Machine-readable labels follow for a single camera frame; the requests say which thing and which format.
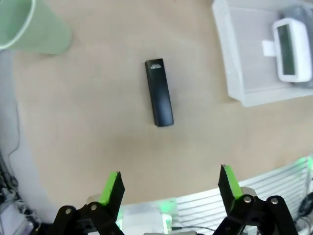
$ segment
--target white device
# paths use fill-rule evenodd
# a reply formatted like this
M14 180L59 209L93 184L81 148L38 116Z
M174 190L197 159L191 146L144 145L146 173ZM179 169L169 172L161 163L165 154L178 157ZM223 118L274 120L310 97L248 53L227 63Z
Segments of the white device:
M284 82L312 79L312 60L306 26L292 18L273 24L278 77Z

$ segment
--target white plastic tray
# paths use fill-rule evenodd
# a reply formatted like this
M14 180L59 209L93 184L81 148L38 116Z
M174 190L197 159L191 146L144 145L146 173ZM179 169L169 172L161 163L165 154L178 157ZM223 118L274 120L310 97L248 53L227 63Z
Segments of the white plastic tray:
M263 55L262 41L273 41L271 26L279 19L278 9L291 1L272 1L252 8L244 0L215 0L213 14L221 41L228 95L244 106L313 95L313 89L281 82L276 58Z

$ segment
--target wire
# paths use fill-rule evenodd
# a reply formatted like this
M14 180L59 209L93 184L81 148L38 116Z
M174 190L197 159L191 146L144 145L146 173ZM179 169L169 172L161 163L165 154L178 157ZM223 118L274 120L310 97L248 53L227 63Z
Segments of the wire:
M184 227L172 227L172 231L175 230L181 230L181 229L208 229L210 231L214 231L214 229L208 228L208 227L202 227L202 226L184 226Z
M300 219L302 219L308 225L308 229L309 229L308 234L310 234L310 227L311 226L310 226L309 222L306 219L304 219L303 217L301 217Z
M9 165L10 165L10 168L11 168L11 171L14 175L14 171L13 171L13 168L12 168L12 165L11 165L11 161L10 161L10 157L11 155L17 151L20 147L20 143L21 143L21 127L20 127L20 114L19 114L19 109L18 109L18 104L17 104L17 101L15 101L15 107L16 107L16 119L17 119L17 122L18 122L18 126L17 126L17 131L18 131L18 143L16 144L16 147L8 153L8 162L9 162Z
M311 219L309 216L306 216L306 218L310 220L310 224L309 224L309 234L311 234L312 219Z

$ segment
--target plastic cup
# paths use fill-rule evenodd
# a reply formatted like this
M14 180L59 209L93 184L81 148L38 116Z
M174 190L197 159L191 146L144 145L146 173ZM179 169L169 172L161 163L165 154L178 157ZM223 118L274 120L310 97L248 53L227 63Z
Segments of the plastic cup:
M0 49L60 54L72 33L43 0L0 0Z

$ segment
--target beige tabletop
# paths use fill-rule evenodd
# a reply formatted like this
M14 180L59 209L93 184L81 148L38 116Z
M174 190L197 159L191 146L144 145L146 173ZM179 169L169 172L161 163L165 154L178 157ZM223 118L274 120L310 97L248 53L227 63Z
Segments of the beige tabletop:
M120 170L124 203L217 187L313 149L313 97L244 108L227 96L209 0L50 0L74 31L59 56L17 52L21 118L57 205L82 205ZM144 69L163 58L175 124L154 126Z

